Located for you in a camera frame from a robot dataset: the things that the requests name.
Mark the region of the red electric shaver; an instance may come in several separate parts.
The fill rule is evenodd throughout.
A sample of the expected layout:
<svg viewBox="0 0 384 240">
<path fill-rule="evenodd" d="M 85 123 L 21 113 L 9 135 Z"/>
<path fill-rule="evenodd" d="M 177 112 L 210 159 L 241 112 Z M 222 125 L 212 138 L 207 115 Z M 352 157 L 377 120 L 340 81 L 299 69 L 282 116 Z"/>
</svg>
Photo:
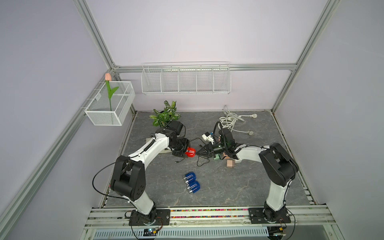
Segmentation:
<svg viewBox="0 0 384 240">
<path fill-rule="evenodd" d="M 188 147 L 187 150 L 185 151 L 185 155 L 189 158 L 193 158 L 196 155 L 196 150 L 194 148 Z"/>
</svg>

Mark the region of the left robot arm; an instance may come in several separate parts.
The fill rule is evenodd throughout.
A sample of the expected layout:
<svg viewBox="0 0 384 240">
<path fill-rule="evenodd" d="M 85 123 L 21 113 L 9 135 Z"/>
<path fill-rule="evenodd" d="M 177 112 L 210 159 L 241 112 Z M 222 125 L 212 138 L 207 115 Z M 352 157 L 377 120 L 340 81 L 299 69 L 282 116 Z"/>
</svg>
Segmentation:
<svg viewBox="0 0 384 240">
<path fill-rule="evenodd" d="M 188 157 L 190 140 L 180 136 L 185 126 L 172 120 L 165 127 L 159 128 L 149 142 L 136 152 L 128 156 L 119 156 L 115 162 L 106 166 L 114 166 L 110 188 L 118 194 L 118 199 L 128 201 L 135 210 L 130 217 L 130 225 L 153 225 L 161 217 L 157 214 L 157 207 L 146 193 L 146 169 L 161 151 L 169 149 L 172 155 L 181 160 Z"/>
</svg>

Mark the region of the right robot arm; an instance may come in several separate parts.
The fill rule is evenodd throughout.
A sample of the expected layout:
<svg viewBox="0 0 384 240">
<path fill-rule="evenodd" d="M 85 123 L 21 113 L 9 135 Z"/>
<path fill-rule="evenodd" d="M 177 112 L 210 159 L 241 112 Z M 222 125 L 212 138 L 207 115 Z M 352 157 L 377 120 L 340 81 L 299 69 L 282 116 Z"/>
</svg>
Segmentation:
<svg viewBox="0 0 384 240">
<path fill-rule="evenodd" d="M 249 160 L 262 163 L 271 184 L 264 209 L 258 217 L 268 223 L 283 220 L 288 215 L 286 208 L 288 189 L 299 171 L 296 161 L 279 143 L 265 147 L 236 143 L 232 133 L 227 129 L 219 130 L 219 135 L 219 140 L 208 141 L 197 155 L 213 158 L 225 154 L 237 162 Z"/>
</svg>

